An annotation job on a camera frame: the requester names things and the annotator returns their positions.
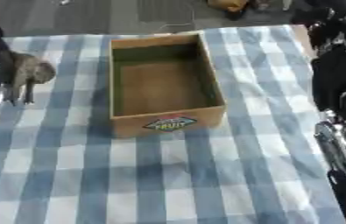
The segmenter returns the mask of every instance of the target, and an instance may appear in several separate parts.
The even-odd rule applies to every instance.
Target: gray floor
[[[0,25],[6,36],[75,33],[145,34],[183,32],[223,26],[287,24],[291,11],[304,8],[295,0],[290,11],[281,0],[267,13],[249,10],[236,22],[205,0],[0,0]]]

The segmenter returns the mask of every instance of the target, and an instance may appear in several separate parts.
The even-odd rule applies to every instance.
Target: plush toy
[[[7,89],[5,100],[16,105],[22,86],[25,86],[24,103],[33,103],[35,84],[43,84],[55,76],[54,67],[47,61],[27,53],[0,53],[0,86]]]

